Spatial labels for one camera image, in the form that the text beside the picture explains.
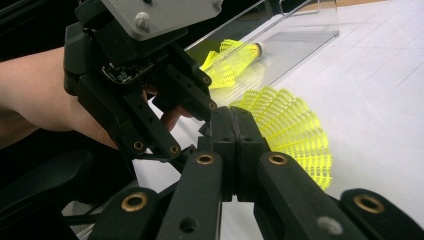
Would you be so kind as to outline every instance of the shuttlecock cork tip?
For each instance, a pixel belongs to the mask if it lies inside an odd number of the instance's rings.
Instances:
[[[262,56],[265,52],[265,44],[263,42],[256,42],[254,44],[258,47],[259,50],[258,57]]]

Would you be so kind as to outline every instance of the black metal frame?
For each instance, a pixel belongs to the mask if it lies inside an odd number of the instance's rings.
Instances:
[[[75,12],[80,22],[67,28],[65,41],[67,92],[78,96],[126,159],[179,156],[179,144],[141,92],[157,89],[153,103],[163,112],[182,106],[196,119],[209,120],[216,107],[209,97],[211,79],[174,43],[186,29],[139,42],[100,0],[85,1]]]
[[[119,193],[90,240],[219,239],[222,202],[254,203],[264,239],[421,239],[423,230],[384,197],[354,189],[335,200],[290,156],[271,152],[252,115],[212,111],[180,180],[157,194]]]

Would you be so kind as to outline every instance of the white surface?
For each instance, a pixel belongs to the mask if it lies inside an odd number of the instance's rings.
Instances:
[[[422,227],[423,16],[422,0],[340,7],[340,35],[273,85],[304,98],[328,133],[334,163],[327,193],[375,191]],[[172,132],[182,147],[197,141],[185,126]],[[135,166],[140,184],[156,191],[179,178],[167,164]],[[222,212],[221,239],[262,238],[251,204],[224,203]]]

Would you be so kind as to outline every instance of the clear acrylic panel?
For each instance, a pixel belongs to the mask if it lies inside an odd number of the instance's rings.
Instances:
[[[299,1],[299,5],[291,10],[286,9],[284,2],[259,1],[186,49],[200,66],[206,63],[211,51],[219,54],[204,69],[212,81],[228,78],[231,75],[229,70],[244,64],[242,72],[231,76],[231,84],[210,89],[211,97],[218,106],[227,106],[246,90],[272,84],[337,36],[337,7],[334,0]],[[220,44],[225,39],[242,44],[220,52]],[[252,50],[255,46],[257,48],[257,45],[252,45],[255,43],[261,46],[256,50],[260,52],[260,57],[251,62],[241,59],[255,51]]]

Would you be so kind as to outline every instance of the screw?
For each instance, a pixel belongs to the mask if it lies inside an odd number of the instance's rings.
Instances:
[[[367,194],[357,195],[353,201],[358,207],[370,213],[379,214],[385,211],[384,205],[377,198]]]
[[[320,229],[327,232],[330,235],[341,235],[343,234],[343,227],[342,225],[335,220],[334,218],[322,216],[319,217],[317,220],[317,224]]]
[[[150,16],[146,12],[139,12],[135,16],[135,25],[141,29],[146,29],[149,27]]]
[[[173,154],[176,154],[176,153],[178,153],[179,152],[179,148],[177,147],[177,146],[172,146],[171,147],[171,152],[173,153]]]
[[[209,84],[211,80],[208,77],[204,77],[203,78],[203,82],[205,82],[206,84]]]
[[[143,145],[143,143],[142,143],[141,141],[136,141],[136,142],[134,143],[134,148],[135,148],[135,150],[140,151],[141,149],[143,149],[143,147],[144,147],[144,145]]]
[[[196,158],[196,162],[203,164],[203,165],[208,165],[208,164],[213,163],[213,157],[210,156],[210,155],[206,155],[206,154],[200,155]]]
[[[288,163],[287,158],[285,158],[282,155],[277,155],[277,154],[269,156],[268,160],[270,162],[272,162],[273,164],[276,164],[276,165],[284,165],[284,164]]]
[[[142,192],[136,192],[128,195],[121,202],[121,208],[126,212],[135,212],[147,205],[148,196]]]

